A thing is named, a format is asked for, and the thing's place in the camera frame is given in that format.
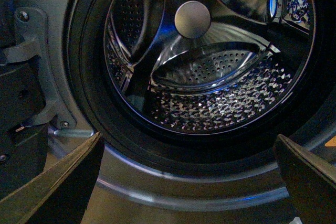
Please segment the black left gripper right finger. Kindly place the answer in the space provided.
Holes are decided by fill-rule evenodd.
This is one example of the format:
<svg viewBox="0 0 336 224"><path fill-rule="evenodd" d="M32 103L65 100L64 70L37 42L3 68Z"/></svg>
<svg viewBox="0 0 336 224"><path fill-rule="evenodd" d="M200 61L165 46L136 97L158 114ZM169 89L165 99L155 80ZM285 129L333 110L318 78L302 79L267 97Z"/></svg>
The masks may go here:
<svg viewBox="0 0 336 224"><path fill-rule="evenodd" d="M335 166L279 134L274 154L303 223L335 223Z"/></svg>

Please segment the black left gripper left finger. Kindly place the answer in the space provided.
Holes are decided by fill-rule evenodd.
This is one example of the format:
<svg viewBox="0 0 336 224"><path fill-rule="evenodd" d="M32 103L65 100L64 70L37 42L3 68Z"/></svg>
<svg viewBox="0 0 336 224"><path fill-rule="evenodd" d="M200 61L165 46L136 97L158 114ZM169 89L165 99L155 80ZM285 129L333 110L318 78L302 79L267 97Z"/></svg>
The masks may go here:
<svg viewBox="0 0 336 224"><path fill-rule="evenodd" d="M1 223L81 223L99 176L104 140L97 132L1 200Z"/></svg>

